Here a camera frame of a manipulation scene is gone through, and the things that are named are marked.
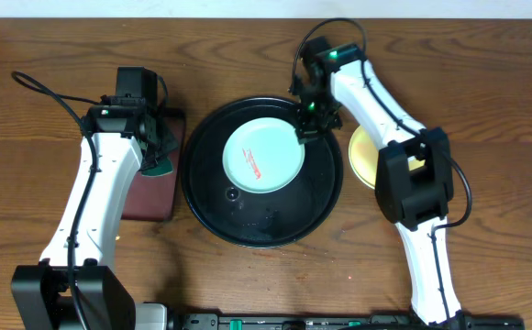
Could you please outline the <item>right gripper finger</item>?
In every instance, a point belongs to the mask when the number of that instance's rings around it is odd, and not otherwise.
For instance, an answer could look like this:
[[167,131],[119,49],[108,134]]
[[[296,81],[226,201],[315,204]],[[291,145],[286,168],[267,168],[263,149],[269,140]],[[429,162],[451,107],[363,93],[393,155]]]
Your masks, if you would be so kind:
[[304,145],[319,137],[317,117],[314,112],[298,109],[296,112],[295,134],[298,143]]
[[342,119],[339,114],[339,109],[329,108],[324,111],[321,118],[321,131],[329,132],[333,129],[341,129],[343,126]]

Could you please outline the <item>yellow plate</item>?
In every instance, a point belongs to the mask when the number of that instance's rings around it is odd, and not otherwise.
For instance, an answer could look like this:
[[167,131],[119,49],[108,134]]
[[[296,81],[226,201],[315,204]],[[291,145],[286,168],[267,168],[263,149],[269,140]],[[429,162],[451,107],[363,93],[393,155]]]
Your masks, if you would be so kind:
[[374,189],[379,149],[391,141],[405,142],[413,137],[396,124],[382,124],[372,130],[359,126],[349,141],[349,163],[353,172],[366,186]]

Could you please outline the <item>light blue plate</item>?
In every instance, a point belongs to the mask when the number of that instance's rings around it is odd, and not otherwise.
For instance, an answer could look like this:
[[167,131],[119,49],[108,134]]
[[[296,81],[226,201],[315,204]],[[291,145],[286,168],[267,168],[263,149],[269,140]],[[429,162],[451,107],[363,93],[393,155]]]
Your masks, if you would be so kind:
[[302,169],[305,146],[294,127],[279,118],[261,117],[238,127],[227,139],[222,164],[227,178],[247,193],[273,193]]

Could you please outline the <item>green sponge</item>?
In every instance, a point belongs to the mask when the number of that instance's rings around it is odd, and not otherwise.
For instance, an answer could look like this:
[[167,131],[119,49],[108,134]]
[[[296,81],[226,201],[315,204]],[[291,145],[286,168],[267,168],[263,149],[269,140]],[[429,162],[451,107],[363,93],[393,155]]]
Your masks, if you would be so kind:
[[141,171],[145,177],[161,177],[173,172],[172,161],[169,157],[163,158],[157,162],[154,167]]

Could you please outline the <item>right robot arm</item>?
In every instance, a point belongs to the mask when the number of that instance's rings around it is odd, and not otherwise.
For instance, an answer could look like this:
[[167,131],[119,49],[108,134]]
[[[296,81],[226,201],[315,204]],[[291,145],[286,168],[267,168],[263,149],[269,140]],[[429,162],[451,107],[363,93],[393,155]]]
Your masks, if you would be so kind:
[[300,105],[296,135],[308,143],[341,126],[345,108],[378,153],[373,189],[384,217],[403,240],[412,281],[412,308],[426,325],[444,325],[460,310],[449,273],[445,236],[453,197],[449,139],[411,117],[376,76],[355,43],[331,47],[303,41],[295,55],[308,81],[292,79]]

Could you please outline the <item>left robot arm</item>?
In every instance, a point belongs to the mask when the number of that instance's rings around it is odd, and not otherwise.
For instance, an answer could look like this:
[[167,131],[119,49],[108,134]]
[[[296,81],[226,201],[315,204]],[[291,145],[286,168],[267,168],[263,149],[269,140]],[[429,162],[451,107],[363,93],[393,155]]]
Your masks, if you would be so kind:
[[27,329],[178,329],[159,302],[135,303],[114,273],[116,235],[138,173],[174,171],[178,148],[165,123],[165,81],[144,67],[120,67],[116,92],[93,101],[84,116],[71,97],[13,71],[19,84],[50,96],[81,130],[81,159],[56,233],[35,265],[16,267],[11,292]]

